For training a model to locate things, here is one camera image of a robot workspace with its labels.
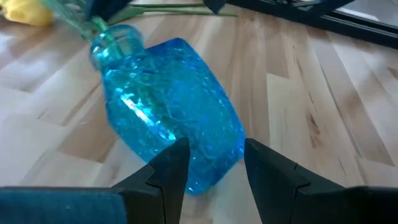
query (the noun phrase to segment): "dark fabric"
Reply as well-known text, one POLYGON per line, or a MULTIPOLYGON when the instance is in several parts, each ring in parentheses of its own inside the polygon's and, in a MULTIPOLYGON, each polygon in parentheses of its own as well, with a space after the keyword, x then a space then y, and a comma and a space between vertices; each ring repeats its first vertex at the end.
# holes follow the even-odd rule
POLYGON ((122 196, 111 192, 0 190, 0 223, 125 224, 122 196))

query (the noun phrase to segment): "black metal frame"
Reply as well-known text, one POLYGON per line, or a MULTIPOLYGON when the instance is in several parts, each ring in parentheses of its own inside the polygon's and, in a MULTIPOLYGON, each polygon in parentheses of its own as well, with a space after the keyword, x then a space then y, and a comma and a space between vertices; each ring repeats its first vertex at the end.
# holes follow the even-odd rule
POLYGON ((228 3, 398 49, 398 27, 335 10, 352 1, 228 0, 228 3))

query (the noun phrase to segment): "wooden floor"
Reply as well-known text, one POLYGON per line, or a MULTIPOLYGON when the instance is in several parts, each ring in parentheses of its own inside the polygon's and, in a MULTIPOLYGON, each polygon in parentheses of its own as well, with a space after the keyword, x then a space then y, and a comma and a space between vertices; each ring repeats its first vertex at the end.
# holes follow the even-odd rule
MULTIPOLYGON (((240 16, 129 23, 147 46, 191 43, 248 137, 341 185, 398 187, 398 51, 228 9, 240 16)), ((0 30, 0 185, 104 187, 144 165, 108 126, 100 75, 76 32, 5 21, 0 30)), ((181 222, 260 223, 244 162, 207 194, 187 195, 181 222)))

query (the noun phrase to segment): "blue glass vase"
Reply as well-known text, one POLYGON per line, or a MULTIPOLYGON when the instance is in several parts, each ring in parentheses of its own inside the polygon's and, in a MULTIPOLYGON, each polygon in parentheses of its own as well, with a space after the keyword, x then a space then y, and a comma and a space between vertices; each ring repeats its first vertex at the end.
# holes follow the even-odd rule
POLYGON ((184 40, 145 49, 135 28, 112 26, 93 42, 91 60, 102 73, 109 123, 144 161, 189 138, 187 192, 206 191, 243 157, 234 108, 184 40))

